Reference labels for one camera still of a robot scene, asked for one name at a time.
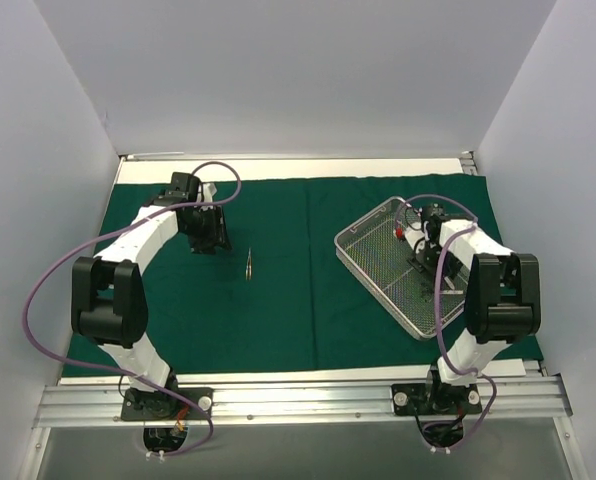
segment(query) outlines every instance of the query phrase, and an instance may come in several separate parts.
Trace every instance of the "silver bolt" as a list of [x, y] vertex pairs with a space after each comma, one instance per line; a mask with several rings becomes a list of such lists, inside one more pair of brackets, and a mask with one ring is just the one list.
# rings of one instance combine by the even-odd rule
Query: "silver bolt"
[[407, 397], [407, 394], [404, 392], [398, 392], [396, 395], [394, 395], [394, 403], [399, 407], [404, 407], [405, 405], [407, 405], [408, 401], [409, 398]]
[[469, 392], [469, 397], [467, 398], [471, 405], [478, 405], [480, 403], [480, 395], [475, 390]]
[[198, 399], [198, 406], [202, 408], [204, 412], [207, 412], [211, 408], [212, 403], [213, 402], [209, 397], [200, 397]]

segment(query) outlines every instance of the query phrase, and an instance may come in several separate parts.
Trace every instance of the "green cloth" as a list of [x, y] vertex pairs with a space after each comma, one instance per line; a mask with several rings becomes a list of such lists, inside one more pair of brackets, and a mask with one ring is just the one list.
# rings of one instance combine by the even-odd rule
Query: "green cloth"
[[[217, 198], [233, 192], [217, 185]], [[121, 228], [162, 185], [116, 185], [101, 232]], [[407, 334], [336, 257], [334, 237], [388, 197], [446, 195], [500, 233], [483, 177], [429, 175], [244, 182], [225, 207], [233, 251], [192, 255], [177, 235], [144, 275], [147, 332], [178, 373], [241, 373], [429, 364], [435, 340]], [[245, 281], [251, 247], [253, 278]], [[449, 345], [462, 318], [444, 330]], [[113, 365], [99, 348], [74, 336], [69, 357]], [[498, 358], [542, 359], [534, 337]], [[65, 366], [64, 376], [104, 375]]]

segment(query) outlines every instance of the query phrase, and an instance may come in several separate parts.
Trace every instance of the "stainless steel tray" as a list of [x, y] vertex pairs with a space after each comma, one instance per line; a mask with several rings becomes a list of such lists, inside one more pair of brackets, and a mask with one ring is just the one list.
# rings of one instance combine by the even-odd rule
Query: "stainless steel tray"
[[[436, 335], [433, 278], [408, 262], [412, 249], [396, 238], [396, 210], [405, 201], [391, 197], [336, 235], [336, 255], [392, 317], [414, 338]], [[405, 229], [419, 221], [417, 213], [403, 208], [398, 223]], [[468, 271], [463, 268], [452, 287], [441, 292], [443, 328], [462, 312]]]

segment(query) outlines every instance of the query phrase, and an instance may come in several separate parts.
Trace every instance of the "metal bracket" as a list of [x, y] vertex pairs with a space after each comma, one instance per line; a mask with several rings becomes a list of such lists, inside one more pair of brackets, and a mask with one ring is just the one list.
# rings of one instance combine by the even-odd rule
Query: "metal bracket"
[[[427, 396], [428, 385], [426, 383], [397, 383], [391, 386], [391, 399], [394, 407], [394, 414], [398, 417], [413, 416], [434, 416], [434, 415], [460, 415], [455, 404], [451, 404], [448, 409], [438, 412], [434, 409], [432, 402], [414, 401], [413, 399], [422, 399]], [[480, 394], [476, 385], [470, 385], [466, 388], [465, 401], [461, 402], [463, 413], [467, 415], [476, 415], [482, 412]]]
[[[214, 396], [213, 389], [206, 387], [182, 388], [178, 390], [178, 393], [194, 402], [211, 417], [211, 407], [213, 405]], [[165, 418], [174, 419], [176, 418], [177, 413], [178, 412], [172, 412], [171, 415], [167, 415]], [[137, 408], [131, 400], [125, 400], [122, 404], [120, 419], [124, 422], [149, 422], [153, 420], [163, 420], [164, 418], [163, 415], [155, 414], [146, 408]], [[204, 420], [206, 419], [206, 415], [203, 415], [196, 409], [190, 408], [184, 419]]]
[[474, 159], [474, 152], [463, 152], [460, 157], [460, 166], [463, 173], [467, 175], [478, 175], [478, 167]]

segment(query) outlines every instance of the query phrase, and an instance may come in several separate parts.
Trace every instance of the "white wall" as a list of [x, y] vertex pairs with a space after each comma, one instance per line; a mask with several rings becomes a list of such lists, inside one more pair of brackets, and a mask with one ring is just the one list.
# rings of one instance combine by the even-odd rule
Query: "white wall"
[[[23, 337], [36, 277], [95, 233], [117, 157], [36, 6], [0, 1], [0, 479], [15, 478], [40, 394], [57, 364]], [[34, 330], [64, 351], [69, 275], [49, 282]]]
[[596, 479], [596, 0], [558, 0], [477, 153], [505, 241], [541, 262], [539, 341]]
[[554, 0], [37, 0], [120, 153], [457, 156]]

